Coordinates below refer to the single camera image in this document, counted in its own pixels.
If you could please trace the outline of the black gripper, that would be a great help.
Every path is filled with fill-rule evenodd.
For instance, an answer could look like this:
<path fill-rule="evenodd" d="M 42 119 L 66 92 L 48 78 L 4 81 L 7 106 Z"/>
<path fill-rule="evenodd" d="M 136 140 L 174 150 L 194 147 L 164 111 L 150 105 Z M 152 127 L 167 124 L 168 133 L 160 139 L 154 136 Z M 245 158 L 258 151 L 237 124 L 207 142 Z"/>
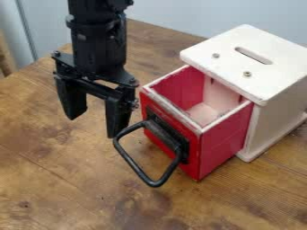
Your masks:
<path fill-rule="evenodd" d="M 66 116 L 74 120 L 88 109 L 87 94 L 106 100 L 107 135 L 114 138 L 128 126 L 138 106 L 138 80 L 124 70 L 126 18 L 103 22 L 66 18 L 74 53 L 55 51 L 55 85 Z"/>

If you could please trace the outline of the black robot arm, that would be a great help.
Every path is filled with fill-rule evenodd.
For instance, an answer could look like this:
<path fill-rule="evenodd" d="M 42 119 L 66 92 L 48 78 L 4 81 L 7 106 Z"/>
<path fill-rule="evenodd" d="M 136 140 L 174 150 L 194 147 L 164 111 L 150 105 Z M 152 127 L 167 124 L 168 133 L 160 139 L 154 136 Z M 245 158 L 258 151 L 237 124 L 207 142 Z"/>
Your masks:
<path fill-rule="evenodd" d="M 67 0 L 66 25 L 72 52 L 52 53 L 54 79 L 66 116 L 76 119 L 88 109 L 87 96 L 104 100 L 107 135 L 128 126 L 139 82 L 124 70 L 127 20 L 134 0 Z"/>

